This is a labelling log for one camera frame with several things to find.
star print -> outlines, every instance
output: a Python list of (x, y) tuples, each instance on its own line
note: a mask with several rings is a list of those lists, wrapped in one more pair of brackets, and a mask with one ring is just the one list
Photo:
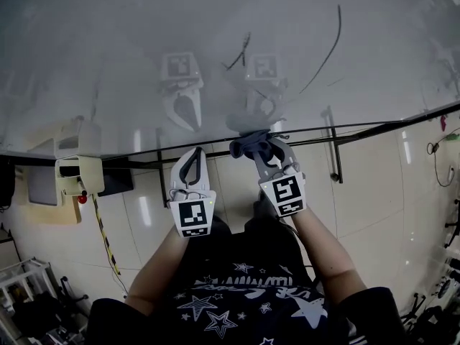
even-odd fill
[(254, 268), (253, 266), (248, 266), (246, 263), (234, 263), (236, 266), (235, 271), (243, 271), (244, 273), (247, 273), (247, 270), (250, 268)]
[(313, 302), (308, 302), (301, 298), (293, 298), (299, 306), (299, 310), (291, 315), (291, 317), (304, 317), (311, 328), (318, 327), (321, 316), (328, 316), (328, 313), (323, 308), (324, 299), (317, 299)]
[(270, 340), (269, 340), (269, 339), (266, 339), (266, 338), (264, 337), (264, 341), (261, 342), (260, 345), (268, 345), (268, 344), (273, 345), (273, 341), (274, 341), (274, 340), (275, 340), (275, 339), (270, 339)]
[(208, 275), (207, 277), (203, 276), (203, 279), (204, 279), (205, 284), (212, 284), (213, 281), (216, 280), (216, 279), (211, 279), (211, 275)]
[(248, 299), (255, 299), (255, 298), (258, 298), (259, 296), (261, 296), (263, 293), (265, 293), (265, 289), (249, 289), (252, 291), (252, 293), (247, 293), (247, 294), (244, 294), (244, 296)]
[(212, 322), (208, 324), (208, 327), (206, 327), (204, 331), (214, 330), (215, 332), (217, 332), (218, 337), (220, 337), (221, 339), (224, 338), (225, 331), (228, 328), (238, 327), (236, 323), (233, 323), (232, 321), (229, 320), (230, 310), (221, 314), (220, 316), (217, 316), (211, 312), (206, 312), (206, 313), (208, 314)]
[(190, 303), (181, 305), (178, 307), (178, 309), (191, 308), (193, 310), (193, 319), (196, 322), (201, 312), (203, 312), (203, 309), (217, 308), (214, 304), (209, 303), (209, 299), (211, 298), (211, 296), (208, 296), (207, 298), (198, 299), (196, 296), (192, 295), (192, 301)]
[(270, 303), (265, 303), (265, 304), (262, 304), (259, 308), (259, 311), (261, 311), (263, 314), (265, 314), (266, 312), (272, 310), (271, 307), (270, 307)]
[(289, 275), (292, 275), (291, 271), (290, 271), (290, 270), (288, 270), (288, 268), (287, 268), (287, 267), (284, 267), (284, 266), (282, 266), (281, 264), (279, 264), (279, 266), (281, 267), (281, 270), (283, 270), (283, 271), (287, 272)]

black metal frame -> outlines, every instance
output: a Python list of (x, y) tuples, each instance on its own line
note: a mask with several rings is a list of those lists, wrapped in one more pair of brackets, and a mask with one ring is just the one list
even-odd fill
[[(383, 122), (369, 122), (369, 123), (359, 123), (359, 124), (334, 125), (333, 119), (331, 117), (330, 109), (328, 109), (328, 111), (329, 113), (326, 112), (326, 116), (328, 117), (328, 122), (329, 122), (329, 125), (327, 126), (320, 126), (320, 127), (308, 128), (308, 129), (297, 129), (294, 131), (286, 131), (286, 132), (277, 132), (277, 133), (273, 133), (273, 135), (280, 136), (283, 134), (291, 134), (291, 133), (298, 133), (298, 132), (311, 132), (314, 130), (330, 130), (330, 135), (326, 137), (307, 139), (305, 141), (299, 141), (299, 142), (287, 142), (287, 144), (290, 145), (291, 147), (296, 147), (296, 146), (302, 146), (302, 145), (307, 145), (307, 144), (318, 144), (318, 143), (331, 142), (333, 145), (333, 149), (334, 149), (335, 163), (336, 163), (335, 172), (331, 174), (331, 177), (333, 180), (338, 181), (339, 183), (343, 183), (344, 179), (343, 179), (343, 172), (342, 172), (342, 166), (341, 166), (339, 146), (350, 143), (350, 142), (356, 142), (362, 139), (373, 137), (379, 134), (392, 132), (394, 130), (398, 130), (401, 128), (405, 128), (405, 127), (408, 127), (414, 124), (418, 124), (418, 123), (421, 123), (427, 120), (431, 120), (431, 119), (440, 117), (442, 115), (450, 114), (455, 111), (460, 111), (460, 101), (456, 101), (456, 102), (450, 103), (449, 105), (445, 105), (437, 109), (427, 111), (423, 114), (412, 116), (410, 118), (399, 120), (399, 121), (383, 121)], [(352, 135), (343, 135), (343, 136), (339, 135), (338, 136), (336, 133), (336, 130), (340, 128), (363, 127), (363, 126), (369, 126), (369, 125), (375, 125), (375, 126), (372, 128), (366, 129), (366, 130), (357, 131), (356, 133)], [(210, 143), (227, 142), (227, 141), (234, 140), (237, 138), (238, 137), (218, 139), (218, 140), (207, 141), (207, 142), (198, 142), (198, 143), (193, 143), (193, 144), (184, 144), (184, 145), (180, 145), (176, 147), (165, 147), (165, 148), (153, 149), (151, 151), (135, 152), (135, 153), (127, 154), (127, 155), (106, 156), (106, 157), (102, 157), (102, 165), (104, 168), (107, 168), (107, 169), (159, 170), (163, 203), (166, 206), (167, 205), (167, 195), (165, 191), (165, 176), (163, 175), (163, 164), (170, 163), (170, 162), (176, 162), (179, 160), (179, 157), (164, 160), (162, 158), (162, 151), (173, 150), (173, 149), (184, 148), (184, 147), (194, 147), (194, 146), (200, 146), (200, 145), (210, 144)], [(128, 156), (143, 155), (146, 153), (153, 153), (153, 152), (157, 153), (157, 161), (151, 161), (151, 162), (126, 161), (126, 157)], [(228, 156), (228, 155), (230, 155), (230, 151), (212, 152), (212, 153), (206, 154), (207, 157), (219, 157), (219, 156)], [(40, 158), (35, 158), (35, 157), (16, 157), (16, 156), (5, 156), (5, 155), (0, 156), (0, 157), (9, 157), (15, 165), (53, 166), (53, 167), (55, 165), (54, 159), (40, 159)]]
[(409, 311), (408, 314), (401, 316), (401, 321), (403, 325), (405, 325), (411, 319), (417, 319), (417, 312), (426, 300), (426, 296), (422, 295), (421, 297), (419, 297), (418, 293), (414, 294), (414, 298), (415, 298), (415, 301), (414, 301), (414, 304), (412, 305), (412, 309)]
[[(459, 204), (459, 202), (460, 201), (458, 199), (454, 201), (455, 204)], [(454, 242), (454, 239), (456, 237), (460, 236), (460, 206), (457, 208), (457, 221), (454, 224), (450, 224), (450, 223), (444, 224), (444, 228), (446, 229), (451, 226), (455, 226), (455, 229), (454, 229), (454, 232), (452, 233), (451, 240), (449, 240), (448, 243), (444, 244), (444, 248), (446, 249), (451, 246), (451, 244)]]

red knob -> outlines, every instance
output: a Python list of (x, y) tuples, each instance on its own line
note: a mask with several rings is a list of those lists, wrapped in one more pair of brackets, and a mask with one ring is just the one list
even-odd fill
[(79, 195), (77, 199), (80, 204), (85, 204), (88, 200), (88, 197), (86, 195)]

person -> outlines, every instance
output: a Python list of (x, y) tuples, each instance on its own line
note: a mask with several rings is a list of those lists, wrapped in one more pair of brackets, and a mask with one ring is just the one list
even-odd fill
[(307, 208), (293, 230), (266, 198), (244, 232), (215, 218), (211, 235), (175, 227), (136, 276), (124, 303), (96, 300), (87, 344), (404, 344), (392, 293), (366, 288), (346, 250)]

power cord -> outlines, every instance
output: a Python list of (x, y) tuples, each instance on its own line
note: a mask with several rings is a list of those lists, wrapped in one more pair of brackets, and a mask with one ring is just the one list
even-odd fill
[(438, 176), (436, 152), (439, 150), (439, 143), (442, 142), (443, 140), (445, 140), (445, 138), (447, 138), (449, 135), (451, 135), (452, 133), (454, 133), (455, 131), (457, 131), (459, 129), (460, 129), (460, 127), (454, 129), (452, 132), (450, 132), (449, 134), (447, 134), (446, 136), (444, 136), (440, 140), (438, 140), (435, 144), (429, 142), (426, 145), (426, 153), (428, 153), (429, 155), (434, 155), (434, 172), (436, 174), (436, 180), (438, 181), (438, 184), (443, 188), (447, 188), (448, 186), (450, 186), (450, 184), (452, 184), (452, 181), (454, 181), (454, 177), (455, 177), (455, 170), (453, 170), (454, 173), (452, 175), (452, 179), (451, 179), (451, 181), (448, 182), (448, 184), (441, 183), (441, 181), (439, 181), (439, 176)]
[(187, 192), (187, 191), (185, 191), (185, 190), (183, 190), (183, 189), (171, 189), (170, 192), (169, 192), (169, 194), (170, 194), (170, 198), (171, 198), (172, 201), (174, 200), (175, 194), (176, 194), (177, 192), (179, 192), (179, 191), (180, 191), (180, 192), (183, 192), (183, 193), (185, 194), (185, 196), (187, 197), (186, 199), (188, 199), (188, 196), (189, 196), (190, 194), (198, 194), (198, 195), (200, 196), (199, 199), (207, 198), (207, 197), (208, 197), (206, 194), (202, 194), (202, 193), (199, 193), (199, 192)]
[[(104, 230), (102, 228), (102, 223), (99, 222), (99, 217), (98, 217), (98, 207), (97, 207), (97, 202), (96, 202), (96, 199), (94, 198), (93, 196), (93, 203), (94, 203), (94, 209), (95, 209), (95, 212), (96, 212), (96, 218), (98, 219), (98, 226), (99, 226), (99, 231), (101, 232), (101, 235), (102, 235), (102, 238), (103, 238), (103, 247), (106, 249), (106, 254), (107, 254), (107, 260), (109, 261), (109, 266), (112, 270), (112, 280), (121, 288), (121, 286), (123, 286), (122, 290), (124, 290), (124, 298), (126, 299), (127, 298), (127, 295), (128, 295), (128, 290), (127, 290), (127, 287), (124, 285), (123, 281), (121, 281), (121, 278), (119, 277), (119, 273), (118, 273), (118, 269), (115, 268), (114, 266), (114, 263), (112, 262), (112, 260), (110, 259), (110, 254), (109, 254), (109, 248), (107, 247), (107, 239), (105, 238), (105, 235), (104, 235)], [(117, 280), (120, 282), (120, 284), (115, 281), (114, 279), (114, 274), (115, 274), (115, 277), (117, 278)]]
[(286, 226), (288, 229), (290, 229), (297, 236), (297, 238), (299, 238), (299, 240), (300, 240), (300, 236), (299, 236), (299, 233), (297, 232), (297, 230), (295, 230), (291, 225), (288, 225), (285, 222), (281, 222), (281, 224)]

